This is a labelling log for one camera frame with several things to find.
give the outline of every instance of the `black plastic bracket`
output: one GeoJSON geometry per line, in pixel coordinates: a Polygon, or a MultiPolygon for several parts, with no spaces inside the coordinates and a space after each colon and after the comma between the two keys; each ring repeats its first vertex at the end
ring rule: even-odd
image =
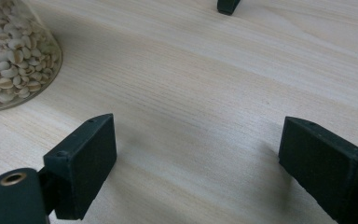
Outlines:
{"type": "Polygon", "coordinates": [[[83,219],[117,159],[113,115],[89,119],[44,156],[37,172],[0,175],[0,224],[83,219]]]}
{"type": "Polygon", "coordinates": [[[340,224],[358,224],[358,147],[316,123],[285,119],[280,164],[340,224]]]}
{"type": "Polygon", "coordinates": [[[240,1],[241,0],[218,0],[217,10],[222,14],[230,16],[240,1]]]}

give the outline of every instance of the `wooden table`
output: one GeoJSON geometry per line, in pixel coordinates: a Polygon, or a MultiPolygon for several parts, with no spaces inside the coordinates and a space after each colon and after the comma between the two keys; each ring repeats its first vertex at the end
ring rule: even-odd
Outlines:
{"type": "Polygon", "coordinates": [[[0,174],[114,113],[117,163],[83,221],[335,223],[278,163],[285,116],[358,146],[358,1],[33,0],[62,69],[0,111],[0,174]]]}

